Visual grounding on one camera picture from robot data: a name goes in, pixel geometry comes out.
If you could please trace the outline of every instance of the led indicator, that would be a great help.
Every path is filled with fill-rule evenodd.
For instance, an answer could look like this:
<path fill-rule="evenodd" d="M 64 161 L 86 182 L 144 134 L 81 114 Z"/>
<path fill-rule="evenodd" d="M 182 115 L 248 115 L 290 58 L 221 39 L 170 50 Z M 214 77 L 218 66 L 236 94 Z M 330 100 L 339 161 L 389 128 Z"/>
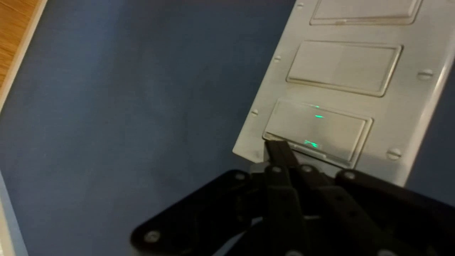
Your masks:
<path fill-rule="evenodd" d="M 316 141 L 310 141 L 310 140 L 305 140 L 305 141 L 303 141 L 303 145 L 309 145 L 309 147 L 312 147 L 312 148 L 315 148 L 315 149 L 319 148 L 319 144 L 317 144 Z"/>

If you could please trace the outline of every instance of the screw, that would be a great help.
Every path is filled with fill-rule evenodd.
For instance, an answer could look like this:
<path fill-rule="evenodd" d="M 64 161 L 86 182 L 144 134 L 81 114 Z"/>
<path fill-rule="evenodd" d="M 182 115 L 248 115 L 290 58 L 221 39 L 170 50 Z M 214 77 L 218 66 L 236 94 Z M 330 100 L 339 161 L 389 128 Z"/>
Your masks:
<path fill-rule="evenodd" d="M 379 256 L 397 256 L 397 253 L 391 252 L 391 250 L 387 250 L 387 249 L 381 249 L 379 252 Z"/>
<path fill-rule="evenodd" d="M 349 179 L 356 179 L 356 174 L 353 174 L 353 172 L 344 172 L 344 176 Z"/>
<path fill-rule="evenodd" d="M 417 73 L 417 77 L 420 80 L 431 80 L 434 76 L 435 76 L 435 73 L 433 70 L 430 70 L 430 68 L 428 70 L 421 70 L 421 71 Z"/>
<path fill-rule="evenodd" d="M 403 152 L 398 148 L 390 148 L 387 151 L 387 158 L 391 159 L 391 161 L 400 159 L 401 155 L 403 155 Z"/>
<path fill-rule="evenodd" d="M 303 165 L 303 167 L 302 167 L 302 171 L 305 171 L 305 172 L 312 172 L 313 168 L 310 168 L 309 165 Z"/>
<path fill-rule="evenodd" d="M 280 174 L 280 172 L 282 172 L 282 168 L 273 167 L 273 168 L 272 168 L 272 172 Z"/>
<path fill-rule="evenodd" d="M 245 179 L 246 179 L 246 175 L 245 175 L 245 174 L 236 174 L 236 179 L 245 181 Z"/>
<path fill-rule="evenodd" d="M 303 256 L 303 253 L 298 250 L 289 250 L 286 256 Z"/>
<path fill-rule="evenodd" d="M 151 232 L 145 233 L 144 240 L 147 243 L 157 243 L 160 240 L 160 238 L 161 238 L 160 231 L 151 231 Z"/>

